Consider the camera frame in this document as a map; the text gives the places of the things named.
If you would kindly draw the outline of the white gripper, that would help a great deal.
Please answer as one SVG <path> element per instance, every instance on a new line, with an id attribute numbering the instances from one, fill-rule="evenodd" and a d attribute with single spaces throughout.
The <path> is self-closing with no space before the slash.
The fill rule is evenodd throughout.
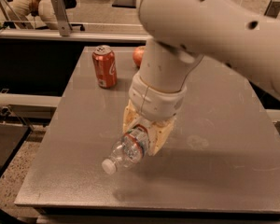
<path id="1" fill-rule="evenodd" d="M 186 92 L 186 87 L 174 93 L 156 91 L 145 84 L 140 74 L 136 73 L 129 89 L 131 101 L 124 108 L 122 132 L 128 132 L 140 116 L 150 120 L 147 126 L 150 141 L 148 155 L 156 155 L 174 129 L 173 116 L 180 111 Z"/>

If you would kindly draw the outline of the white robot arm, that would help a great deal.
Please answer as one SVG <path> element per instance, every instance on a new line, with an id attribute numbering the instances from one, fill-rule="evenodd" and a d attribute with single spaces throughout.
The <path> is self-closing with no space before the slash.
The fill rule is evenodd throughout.
<path id="1" fill-rule="evenodd" d="M 280 101 L 280 21 L 231 0 L 136 0 L 136 9 L 149 38 L 129 90 L 123 127 L 147 120 L 150 155 L 173 129 L 187 76 L 205 56 L 229 65 Z"/>

